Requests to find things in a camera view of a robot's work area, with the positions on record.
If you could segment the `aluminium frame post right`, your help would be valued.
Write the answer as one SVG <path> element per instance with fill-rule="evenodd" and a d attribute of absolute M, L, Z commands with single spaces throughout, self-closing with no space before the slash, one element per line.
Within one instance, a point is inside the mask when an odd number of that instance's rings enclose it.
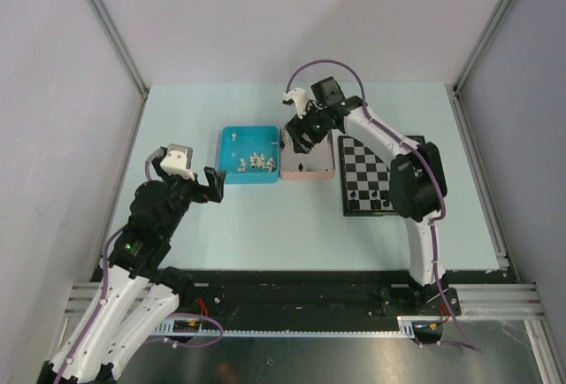
<path fill-rule="evenodd" d="M 501 28 L 503 21 L 507 18 L 516 0 L 498 0 L 490 16 L 484 25 L 479 38 L 475 42 L 470 55 L 467 57 L 463 69 L 459 72 L 452 89 L 456 95 L 460 95 L 475 69 L 479 65 L 482 57 L 492 43 L 494 37 Z"/>

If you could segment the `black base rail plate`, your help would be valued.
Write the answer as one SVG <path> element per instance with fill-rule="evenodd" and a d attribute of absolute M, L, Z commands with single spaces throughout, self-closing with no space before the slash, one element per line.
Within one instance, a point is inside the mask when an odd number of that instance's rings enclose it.
<path fill-rule="evenodd" d="M 362 333 L 394 331 L 400 316 L 460 315 L 445 279 L 418 286 L 406 272 L 180 271 L 153 280 L 180 286 L 183 313 L 202 312 L 226 331 Z"/>

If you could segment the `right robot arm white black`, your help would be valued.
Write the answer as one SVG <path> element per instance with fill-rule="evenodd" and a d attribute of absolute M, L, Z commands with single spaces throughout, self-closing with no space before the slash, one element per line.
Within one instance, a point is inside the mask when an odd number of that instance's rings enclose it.
<path fill-rule="evenodd" d="M 438 289 L 445 270 L 440 261 L 438 223 L 446 216 L 447 183 L 439 148 L 418 143 L 381 120 L 364 96 L 346 96 L 329 77 L 311 86 L 287 88 L 282 103 L 295 115 L 285 124 L 293 150 L 308 154 L 332 130 L 361 142 L 390 171 L 389 200 L 405 221 L 409 242 L 409 276 L 418 286 L 408 292 L 409 307 L 428 314 L 440 303 Z"/>

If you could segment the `aluminium frame post left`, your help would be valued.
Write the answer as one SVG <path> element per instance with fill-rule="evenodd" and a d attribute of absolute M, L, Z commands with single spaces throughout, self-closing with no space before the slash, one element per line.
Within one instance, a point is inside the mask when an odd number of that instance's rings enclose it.
<path fill-rule="evenodd" d="M 123 66 L 129 80 L 133 83 L 136 91 L 142 99 L 146 99 L 149 88 L 142 78 L 142 74 L 136 65 L 130 49 L 126 46 L 121 33 L 104 0 L 86 0 L 101 29 L 110 43 L 110 46 L 116 53 L 116 56 Z"/>

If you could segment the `pink plastic tray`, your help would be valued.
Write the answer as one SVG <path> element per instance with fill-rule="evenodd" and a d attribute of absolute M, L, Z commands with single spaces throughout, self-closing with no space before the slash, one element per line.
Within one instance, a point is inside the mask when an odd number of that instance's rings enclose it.
<path fill-rule="evenodd" d="M 279 177 L 282 180 L 331 180 L 335 176 L 336 164 L 334 157 L 333 136 L 331 133 L 309 154 L 296 154 L 293 150 L 291 137 L 287 130 L 279 132 Z M 302 172 L 298 170 L 303 163 Z"/>

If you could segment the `aluminium frame post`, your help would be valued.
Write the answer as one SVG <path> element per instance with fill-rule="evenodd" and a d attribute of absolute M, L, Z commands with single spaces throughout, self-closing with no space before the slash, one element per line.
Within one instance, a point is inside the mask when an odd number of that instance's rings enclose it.
<path fill-rule="evenodd" d="M 482 57 L 492 43 L 494 37 L 501 28 L 503 21 L 507 18 L 516 0 L 498 0 L 490 16 L 484 25 L 479 38 L 475 42 L 470 55 L 467 57 L 463 69 L 459 72 L 452 89 L 456 95 L 460 95 L 475 69 L 479 65 Z"/>
<path fill-rule="evenodd" d="M 110 43 L 110 46 L 116 53 L 116 56 L 123 66 L 129 80 L 133 83 L 136 91 L 142 99 L 146 99 L 149 88 L 142 78 L 142 74 L 136 65 L 130 49 L 126 46 L 121 33 L 104 0 L 86 0 L 101 29 Z"/>

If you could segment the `blue plastic tray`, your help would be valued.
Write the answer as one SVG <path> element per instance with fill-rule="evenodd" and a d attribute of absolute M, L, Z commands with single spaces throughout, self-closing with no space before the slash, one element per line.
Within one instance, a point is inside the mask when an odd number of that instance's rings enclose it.
<path fill-rule="evenodd" d="M 237 134 L 233 142 L 231 135 Z M 248 171 L 237 173 L 236 167 L 241 158 L 253 153 L 264 153 L 274 157 L 277 167 L 273 173 Z M 272 184 L 279 180 L 279 130 L 275 126 L 232 126 L 225 127 L 220 136 L 218 168 L 226 171 L 226 184 Z"/>

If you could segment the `black silver chessboard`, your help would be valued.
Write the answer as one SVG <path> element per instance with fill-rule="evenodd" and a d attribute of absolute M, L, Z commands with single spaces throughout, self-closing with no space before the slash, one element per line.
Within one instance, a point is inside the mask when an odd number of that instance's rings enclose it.
<path fill-rule="evenodd" d="M 386 164 L 351 136 L 339 136 L 338 143 L 343 215 L 345 217 L 397 216 L 391 202 L 387 208 L 382 206 L 384 200 L 389 200 L 390 170 Z M 371 197 L 373 190 L 379 192 L 378 198 Z M 358 210 L 348 208 L 348 196 L 351 191 L 357 192 Z"/>

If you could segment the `white chess pieces cluster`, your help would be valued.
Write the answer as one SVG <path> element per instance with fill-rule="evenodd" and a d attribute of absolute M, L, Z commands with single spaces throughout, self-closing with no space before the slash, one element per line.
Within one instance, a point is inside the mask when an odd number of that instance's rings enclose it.
<path fill-rule="evenodd" d="M 266 171 L 273 173 L 277 167 L 274 157 L 267 157 L 264 153 L 253 153 L 248 158 L 241 158 L 239 165 L 236 167 L 237 173 L 246 173 L 248 171 Z"/>

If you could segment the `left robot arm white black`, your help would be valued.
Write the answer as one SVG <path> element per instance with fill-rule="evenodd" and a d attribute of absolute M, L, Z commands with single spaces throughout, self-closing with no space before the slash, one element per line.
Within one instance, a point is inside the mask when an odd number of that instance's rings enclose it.
<path fill-rule="evenodd" d="M 207 167 L 201 184 L 184 171 L 155 170 L 158 180 L 136 189 L 127 223 L 103 247 L 96 295 L 38 382 L 114 383 L 164 319 L 194 306 L 193 277 L 158 267 L 189 206 L 222 201 L 226 174 Z"/>

